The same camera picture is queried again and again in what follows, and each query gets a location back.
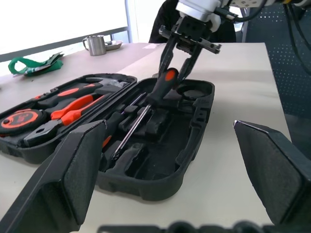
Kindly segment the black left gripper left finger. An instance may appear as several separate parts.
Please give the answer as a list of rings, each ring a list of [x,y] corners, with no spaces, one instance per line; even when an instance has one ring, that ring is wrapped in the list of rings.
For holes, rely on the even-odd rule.
[[[84,223],[99,170],[105,120],[79,126],[35,171],[0,221],[2,233],[71,233]]]

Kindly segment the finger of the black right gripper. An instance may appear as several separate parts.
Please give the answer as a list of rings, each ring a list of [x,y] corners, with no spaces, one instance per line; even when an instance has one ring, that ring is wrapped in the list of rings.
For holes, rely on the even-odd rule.
[[[180,72],[178,75],[179,80],[186,79],[187,76],[191,73],[191,71],[192,71],[192,69],[196,63],[196,60],[201,53],[201,50],[202,50],[202,47],[199,45],[196,45],[193,47],[192,51],[190,52],[190,57],[184,61],[183,65],[180,69]]]
[[[167,69],[173,59],[173,49],[177,43],[177,36],[171,35],[162,52],[159,64],[158,75],[161,76]]]

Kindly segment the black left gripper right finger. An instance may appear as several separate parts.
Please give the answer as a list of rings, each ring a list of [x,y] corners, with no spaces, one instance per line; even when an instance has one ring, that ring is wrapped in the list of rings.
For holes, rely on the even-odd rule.
[[[311,161],[281,132],[236,120],[249,180],[272,223],[311,222]]]

